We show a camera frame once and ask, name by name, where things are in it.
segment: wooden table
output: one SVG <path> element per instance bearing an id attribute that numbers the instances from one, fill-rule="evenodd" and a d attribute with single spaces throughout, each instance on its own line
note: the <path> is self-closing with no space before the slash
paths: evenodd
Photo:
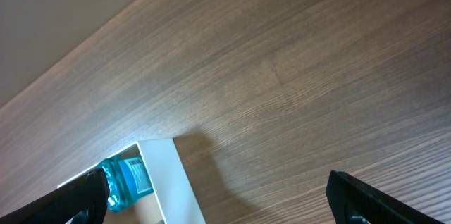
<path id="1" fill-rule="evenodd" d="M 450 222 L 450 2 L 136 0 L 0 110 L 0 213 L 175 137 L 208 223 L 332 222 L 332 169 Z"/>

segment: bottle label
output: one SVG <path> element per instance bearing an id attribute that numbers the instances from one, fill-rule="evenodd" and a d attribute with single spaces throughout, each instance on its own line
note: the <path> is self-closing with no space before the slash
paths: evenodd
<path id="1" fill-rule="evenodd" d="M 143 193 L 152 188 L 147 175 L 146 167 L 144 166 L 142 159 L 140 157 L 128 158 L 125 161 L 128 168 L 132 172 L 133 178 L 135 179 L 136 191 L 138 194 Z"/>

